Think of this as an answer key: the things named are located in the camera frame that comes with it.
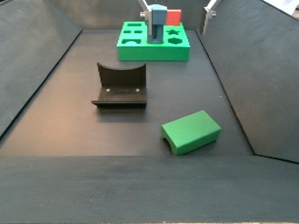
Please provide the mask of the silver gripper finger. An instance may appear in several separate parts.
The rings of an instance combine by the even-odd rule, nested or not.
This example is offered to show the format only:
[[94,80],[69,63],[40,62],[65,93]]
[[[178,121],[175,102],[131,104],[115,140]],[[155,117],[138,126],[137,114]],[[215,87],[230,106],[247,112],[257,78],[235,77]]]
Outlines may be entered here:
[[210,0],[209,4],[203,7],[203,23],[201,34],[205,35],[209,28],[210,20],[217,16],[217,7],[221,3],[221,0]]
[[146,21],[149,21],[149,16],[150,16],[150,6],[146,2],[146,0],[138,0],[143,11],[141,12],[141,18],[145,18]]

